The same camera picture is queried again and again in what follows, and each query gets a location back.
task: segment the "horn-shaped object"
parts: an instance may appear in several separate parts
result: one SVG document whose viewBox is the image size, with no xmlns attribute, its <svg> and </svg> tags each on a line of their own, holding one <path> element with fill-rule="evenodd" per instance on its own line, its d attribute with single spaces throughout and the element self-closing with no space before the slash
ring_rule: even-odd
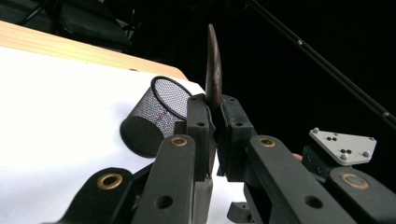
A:
<svg viewBox="0 0 396 224">
<path fill-rule="evenodd" d="M 205 103 L 213 114 L 221 104 L 222 77 L 218 40 L 212 24 L 207 26 L 207 42 Z"/>
</svg>

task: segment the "white table surface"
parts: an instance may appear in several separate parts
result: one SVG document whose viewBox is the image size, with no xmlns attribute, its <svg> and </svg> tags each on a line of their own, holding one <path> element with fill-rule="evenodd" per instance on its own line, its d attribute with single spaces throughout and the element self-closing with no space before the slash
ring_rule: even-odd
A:
<svg viewBox="0 0 396 224">
<path fill-rule="evenodd" d="M 160 74 L 7 48 L 0 48 L 0 65 L 1 224 L 55 222 L 94 173 L 135 173 L 154 161 L 129 150 L 119 127 Z M 230 203 L 244 200 L 241 183 L 215 176 L 207 223 L 232 223 Z"/>
</svg>

